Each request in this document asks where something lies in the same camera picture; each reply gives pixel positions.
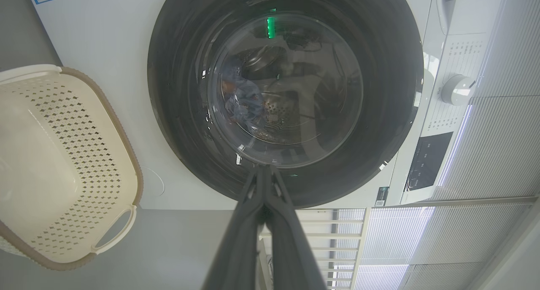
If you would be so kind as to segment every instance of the front-loading washing machine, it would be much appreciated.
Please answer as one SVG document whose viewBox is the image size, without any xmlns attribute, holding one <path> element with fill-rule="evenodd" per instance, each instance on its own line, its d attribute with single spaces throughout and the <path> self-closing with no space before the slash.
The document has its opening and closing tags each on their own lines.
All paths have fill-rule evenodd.
<svg viewBox="0 0 540 290">
<path fill-rule="evenodd" d="M 478 77 L 500 2 L 466 19 L 467 0 L 34 1 L 62 63 L 114 107 L 147 209 L 233 209 L 260 164 L 298 207 L 429 198 L 467 115 L 440 91 Z M 484 47 L 459 69 L 445 44 L 463 36 Z"/>
</svg>

